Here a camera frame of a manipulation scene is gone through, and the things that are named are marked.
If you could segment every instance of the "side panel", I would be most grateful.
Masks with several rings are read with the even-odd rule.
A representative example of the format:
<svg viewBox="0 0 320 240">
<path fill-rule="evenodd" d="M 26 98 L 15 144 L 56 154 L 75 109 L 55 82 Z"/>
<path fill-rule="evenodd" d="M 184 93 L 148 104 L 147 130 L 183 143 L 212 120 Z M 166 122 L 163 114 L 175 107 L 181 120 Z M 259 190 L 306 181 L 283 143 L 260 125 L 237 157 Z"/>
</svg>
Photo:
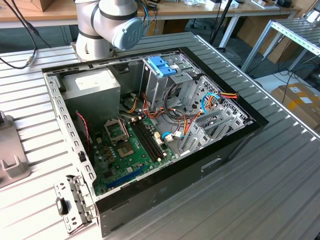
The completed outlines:
<svg viewBox="0 0 320 240">
<path fill-rule="evenodd" d="M 234 157 L 252 136 L 253 134 L 239 139 L 126 201 L 100 212 L 99 223 L 102 237 L 229 162 L 230 157 Z M 105 201 L 113 201 L 113 196 L 106 197 Z"/>
</svg>

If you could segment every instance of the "motherboard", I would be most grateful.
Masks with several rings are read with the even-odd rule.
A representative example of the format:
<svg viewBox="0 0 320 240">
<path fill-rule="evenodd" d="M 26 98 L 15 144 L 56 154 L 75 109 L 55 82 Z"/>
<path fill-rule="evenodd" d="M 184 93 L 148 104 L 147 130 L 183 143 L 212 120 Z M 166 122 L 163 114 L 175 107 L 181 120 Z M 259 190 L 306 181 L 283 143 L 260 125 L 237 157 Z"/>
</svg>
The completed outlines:
<svg viewBox="0 0 320 240">
<path fill-rule="evenodd" d="M 157 144 L 157 130 L 147 117 L 137 122 L 113 119 L 106 125 L 91 136 L 97 196 L 176 158 L 164 142 Z"/>
</svg>

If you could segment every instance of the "connector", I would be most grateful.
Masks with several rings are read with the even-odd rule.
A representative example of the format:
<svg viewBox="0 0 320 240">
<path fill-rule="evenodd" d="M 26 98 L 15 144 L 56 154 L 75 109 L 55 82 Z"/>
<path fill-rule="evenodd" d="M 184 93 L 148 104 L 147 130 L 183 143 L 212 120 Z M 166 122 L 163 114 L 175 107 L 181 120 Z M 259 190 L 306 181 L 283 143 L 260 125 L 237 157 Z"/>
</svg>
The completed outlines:
<svg viewBox="0 0 320 240">
<path fill-rule="evenodd" d="M 176 137 L 178 137 L 178 138 L 181 138 L 181 135 L 182 135 L 182 132 L 180 132 L 180 131 L 176 131 L 176 132 L 174 133 L 174 136 L 176 136 Z"/>
<path fill-rule="evenodd" d="M 171 134 L 168 134 L 167 136 L 164 137 L 164 140 L 166 140 L 169 143 L 169 142 L 172 142 L 174 138 L 172 137 Z"/>
<path fill-rule="evenodd" d="M 155 140 L 155 142 L 158 144 L 158 146 L 161 146 L 162 144 L 164 144 L 164 142 L 161 141 L 160 138 L 157 138 L 157 139 Z"/>
<path fill-rule="evenodd" d="M 154 137 L 155 137 L 155 139 L 159 139 L 161 136 L 160 136 L 160 133 L 159 132 L 155 132 L 154 133 Z"/>
<path fill-rule="evenodd" d="M 137 95 L 135 93 L 133 93 L 133 92 L 130 92 L 130 96 L 135 99 Z"/>
</svg>

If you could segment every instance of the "cardboard box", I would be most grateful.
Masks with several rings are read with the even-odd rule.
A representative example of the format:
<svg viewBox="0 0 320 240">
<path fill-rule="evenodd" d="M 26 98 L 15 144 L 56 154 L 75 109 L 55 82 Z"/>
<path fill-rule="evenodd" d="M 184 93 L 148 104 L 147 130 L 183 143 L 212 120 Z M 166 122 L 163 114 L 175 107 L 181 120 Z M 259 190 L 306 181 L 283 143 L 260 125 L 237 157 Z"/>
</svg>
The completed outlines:
<svg viewBox="0 0 320 240">
<path fill-rule="evenodd" d="M 275 2 L 272 0 L 254 0 L 254 2 L 264 7 L 271 7 L 275 5 Z"/>
<path fill-rule="evenodd" d="M 15 4 L 19 9 L 28 9 L 37 12 L 44 12 L 54 0 L 15 0 Z"/>
<path fill-rule="evenodd" d="M 286 86 L 281 85 L 271 95 L 280 103 Z M 320 96 L 316 95 L 303 83 L 289 84 L 283 105 L 301 119 L 310 128 L 320 133 Z"/>
</svg>

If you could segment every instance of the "blue cable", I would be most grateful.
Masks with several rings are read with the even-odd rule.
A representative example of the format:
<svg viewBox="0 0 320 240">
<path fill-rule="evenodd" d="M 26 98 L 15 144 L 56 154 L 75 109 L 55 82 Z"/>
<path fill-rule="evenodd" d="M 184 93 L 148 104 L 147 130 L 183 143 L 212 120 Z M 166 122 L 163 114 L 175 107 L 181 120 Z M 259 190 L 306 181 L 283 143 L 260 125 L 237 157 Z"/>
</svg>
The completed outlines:
<svg viewBox="0 0 320 240">
<path fill-rule="evenodd" d="M 213 93 L 213 92 L 208 92 L 208 93 L 206 93 L 206 94 L 203 96 L 202 100 L 201 100 L 201 108 L 202 108 L 204 114 L 207 114 L 207 111 L 206 111 L 206 108 L 205 108 L 205 98 L 206 98 L 206 96 L 208 96 L 208 95 L 209 95 L 209 96 L 214 96 L 216 99 L 219 99 L 219 98 L 220 98 L 217 94 L 215 94 L 215 93 Z"/>
<path fill-rule="evenodd" d="M 147 10 L 146 6 L 143 4 L 143 2 L 140 1 L 140 3 L 143 6 L 144 13 L 146 15 L 146 29 L 144 30 L 144 33 L 143 33 L 143 34 L 145 34 L 147 32 L 148 28 L 149 28 L 149 14 L 148 14 L 148 10 Z"/>
<path fill-rule="evenodd" d="M 167 135 L 169 135 L 169 134 L 171 134 L 171 132 L 166 131 L 164 134 L 162 134 L 162 138 L 164 139 L 164 138 L 165 138 L 165 136 L 167 136 Z"/>
</svg>

